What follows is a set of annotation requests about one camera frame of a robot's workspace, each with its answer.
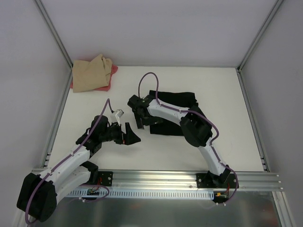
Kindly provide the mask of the black t shirt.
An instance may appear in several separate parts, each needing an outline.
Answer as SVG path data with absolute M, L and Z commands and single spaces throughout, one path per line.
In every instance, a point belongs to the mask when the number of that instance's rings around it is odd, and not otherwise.
M 198 102 L 195 94 L 192 92 L 156 92 L 151 90 L 151 96 L 158 96 L 158 99 L 153 99 L 147 111 L 152 117 L 159 117 L 161 121 L 150 126 L 150 133 L 165 136 L 183 136 L 180 126 L 181 118 L 186 115 L 182 110 L 196 106 Z

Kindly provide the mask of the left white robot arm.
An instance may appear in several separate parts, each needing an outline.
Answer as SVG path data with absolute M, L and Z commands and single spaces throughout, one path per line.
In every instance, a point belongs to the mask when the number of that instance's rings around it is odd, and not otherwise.
M 106 116 L 95 116 L 91 126 L 79 137 L 71 151 L 55 166 L 39 174 L 29 173 L 22 183 L 17 208 L 40 222 L 54 213 L 58 203 L 82 184 L 98 181 L 98 166 L 89 161 L 104 142 L 133 145 L 141 139 L 125 123 L 125 131 L 117 121 Z

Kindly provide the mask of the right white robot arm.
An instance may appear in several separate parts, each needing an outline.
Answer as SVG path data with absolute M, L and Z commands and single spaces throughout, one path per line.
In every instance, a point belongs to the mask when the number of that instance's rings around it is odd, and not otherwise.
M 181 128 L 185 140 L 198 148 L 209 168 L 199 186 L 222 188 L 228 183 L 231 170 L 213 147 L 216 137 L 213 137 L 212 129 L 217 128 L 204 116 L 199 107 L 179 107 L 150 95 L 145 98 L 133 95 L 127 105 L 132 109 L 139 129 L 161 124 L 164 120 Z

